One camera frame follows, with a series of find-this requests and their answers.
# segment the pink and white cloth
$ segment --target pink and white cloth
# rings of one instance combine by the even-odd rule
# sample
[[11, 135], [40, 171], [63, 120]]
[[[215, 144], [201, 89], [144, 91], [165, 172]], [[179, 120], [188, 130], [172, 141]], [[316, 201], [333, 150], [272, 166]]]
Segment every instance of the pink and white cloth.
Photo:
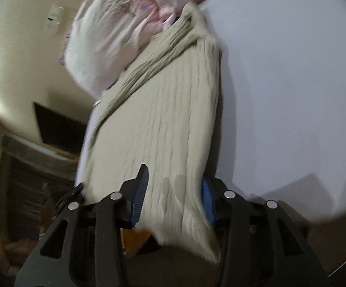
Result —
[[190, 1], [203, 0], [84, 0], [66, 40], [65, 67], [83, 90], [99, 99]]

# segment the beige fabric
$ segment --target beige fabric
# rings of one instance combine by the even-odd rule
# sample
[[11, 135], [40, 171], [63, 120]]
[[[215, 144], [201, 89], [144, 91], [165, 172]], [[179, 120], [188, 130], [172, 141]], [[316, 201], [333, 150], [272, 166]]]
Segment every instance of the beige fabric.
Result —
[[219, 254], [201, 178], [218, 100], [218, 57], [198, 7], [186, 5], [103, 94], [85, 181], [87, 200], [97, 202], [145, 163], [149, 185], [137, 227], [212, 261]]

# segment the ribbed beige cloth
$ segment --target ribbed beige cloth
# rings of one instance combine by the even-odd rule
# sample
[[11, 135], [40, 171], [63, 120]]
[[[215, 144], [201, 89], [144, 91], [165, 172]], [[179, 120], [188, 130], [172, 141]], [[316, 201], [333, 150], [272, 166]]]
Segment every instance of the ribbed beige cloth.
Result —
[[98, 107], [90, 142], [86, 198], [100, 201], [134, 178], [142, 163], [149, 185], [137, 228], [160, 244], [219, 260], [202, 207], [218, 100], [219, 49], [195, 4], [152, 39]]

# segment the white tabletop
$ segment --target white tabletop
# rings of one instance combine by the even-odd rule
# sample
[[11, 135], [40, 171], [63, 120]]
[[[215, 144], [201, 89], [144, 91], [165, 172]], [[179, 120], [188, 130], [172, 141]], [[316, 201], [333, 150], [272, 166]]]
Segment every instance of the white tabletop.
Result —
[[220, 40], [217, 177], [310, 220], [346, 212], [346, 0], [207, 0]]

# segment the silver screw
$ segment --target silver screw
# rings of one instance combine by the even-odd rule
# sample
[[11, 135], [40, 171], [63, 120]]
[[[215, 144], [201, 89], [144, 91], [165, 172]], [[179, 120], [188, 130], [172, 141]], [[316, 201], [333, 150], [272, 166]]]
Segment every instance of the silver screw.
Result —
[[227, 190], [223, 193], [223, 195], [227, 198], [227, 199], [233, 199], [235, 198], [235, 192], [231, 191], [231, 190]]
[[274, 200], [268, 200], [266, 206], [270, 209], [275, 209], [278, 207], [278, 203]]
[[78, 202], [72, 202], [68, 204], [68, 209], [69, 210], [75, 210], [80, 206], [80, 204]]
[[111, 195], [110, 195], [110, 198], [112, 200], [119, 200], [120, 198], [122, 197], [122, 194], [120, 192], [113, 192]]

